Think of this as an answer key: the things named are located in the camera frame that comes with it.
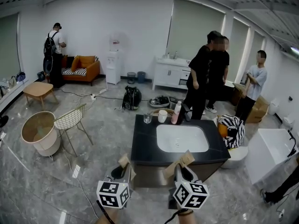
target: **hand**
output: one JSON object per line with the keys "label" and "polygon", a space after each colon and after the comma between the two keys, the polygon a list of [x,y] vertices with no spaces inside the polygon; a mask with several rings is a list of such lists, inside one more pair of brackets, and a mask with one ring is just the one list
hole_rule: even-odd
{"label": "hand", "polygon": [[245,98],[247,96],[247,92],[246,91],[243,91],[242,93],[242,98]]}
{"label": "hand", "polygon": [[193,81],[193,87],[194,87],[196,90],[198,90],[198,88],[199,88],[199,84],[198,84],[197,81]]}

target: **light blue t-shirt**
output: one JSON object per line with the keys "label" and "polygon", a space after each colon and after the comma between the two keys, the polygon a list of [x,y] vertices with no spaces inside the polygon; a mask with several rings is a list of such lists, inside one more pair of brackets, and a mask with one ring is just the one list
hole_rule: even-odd
{"label": "light blue t-shirt", "polygon": [[250,83],[247,96],[252,100],[257,100],[262,92],[263,84],[267,79],[267,70],[264,67],[259,68],[257,65],[253,65],[246,72],[246,74],[248,73],[250,73],[253,78],[256,79],[258,84]]}

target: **zebra print cloth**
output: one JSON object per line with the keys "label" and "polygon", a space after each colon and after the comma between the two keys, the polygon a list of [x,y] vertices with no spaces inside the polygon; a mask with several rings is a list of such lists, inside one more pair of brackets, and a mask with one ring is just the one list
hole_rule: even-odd
{"label": "zebra print cloth", "polygon": [[71,68],[61,68],[61,74],[63,76],[71,76],[71,75],[75,75],[75,76],[86,76],[86,68],[79,68],[76,69],[74,72],[72,72]]}
{"label": "zebra print cloth", "polygon": [[223,138],[223,141],[228,149],[239,147],[243,143],[245,136],[244,121],[236,116],[222,115],[219,118],[219,123],[228,128],[228,135]]}

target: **white pedestal sink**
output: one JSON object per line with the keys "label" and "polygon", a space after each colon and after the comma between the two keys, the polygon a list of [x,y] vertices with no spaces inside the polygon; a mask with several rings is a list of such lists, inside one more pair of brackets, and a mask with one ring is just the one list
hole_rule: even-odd
{"label": "white pedestal sink", "polygon": [[197,126],[159,125],[157,144],[164,152],[203,153],[209,150],[205,133]]}
{"label": "white pedestal sink", "polygon": [[258,129],[249,141],[249,153],[245,160],[252,184],[266,178],[288,159],[294,140],[285,129]]}

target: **black and white striped bag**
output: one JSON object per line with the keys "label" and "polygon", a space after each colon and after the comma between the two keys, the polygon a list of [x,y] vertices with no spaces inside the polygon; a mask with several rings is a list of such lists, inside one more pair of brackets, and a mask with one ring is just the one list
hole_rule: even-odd
{"label": "black and white striped bag", "polygon": [[239,147],[243,143],[245,136],[244,121],[236,116],[222,115],[218,122],[228,128],[228,134],[235,134],[234,136],[227,136],[223,141],[228,149]]}

